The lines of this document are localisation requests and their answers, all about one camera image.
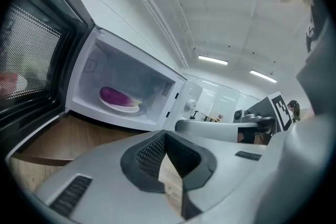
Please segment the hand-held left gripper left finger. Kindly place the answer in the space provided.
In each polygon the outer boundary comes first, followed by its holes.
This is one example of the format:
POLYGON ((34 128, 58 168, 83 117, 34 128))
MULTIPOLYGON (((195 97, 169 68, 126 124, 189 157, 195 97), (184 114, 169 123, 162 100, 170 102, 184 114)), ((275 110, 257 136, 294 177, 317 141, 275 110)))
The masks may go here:
POLYGON ((159 181, 165 140, 165 131, 154 131, 95 147, 50 176, 35 195, 62 222, 181 223, 159 181))

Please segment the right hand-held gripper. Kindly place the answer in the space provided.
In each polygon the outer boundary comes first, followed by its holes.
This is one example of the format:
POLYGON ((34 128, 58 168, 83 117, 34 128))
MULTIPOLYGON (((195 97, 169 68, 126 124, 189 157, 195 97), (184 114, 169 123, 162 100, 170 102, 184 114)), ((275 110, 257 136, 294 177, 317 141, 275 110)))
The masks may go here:
POLYGON ((287 131, 294 124, 292 111, 280 92, 249 109, 236 111, 233 122, 179 120, 175 131, 218 141, 267 145, 276 133, 287 131))

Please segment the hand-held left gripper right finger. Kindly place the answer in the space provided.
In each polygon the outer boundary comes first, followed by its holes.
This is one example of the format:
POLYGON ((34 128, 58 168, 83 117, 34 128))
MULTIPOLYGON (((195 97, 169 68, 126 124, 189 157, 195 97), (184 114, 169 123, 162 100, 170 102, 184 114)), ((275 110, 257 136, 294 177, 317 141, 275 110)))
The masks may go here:
POLYGON ((275 169, 274 140, 256 145, 167 132, 166 148, 185 191, 185 215, 166 223, 256 223, 275 169))

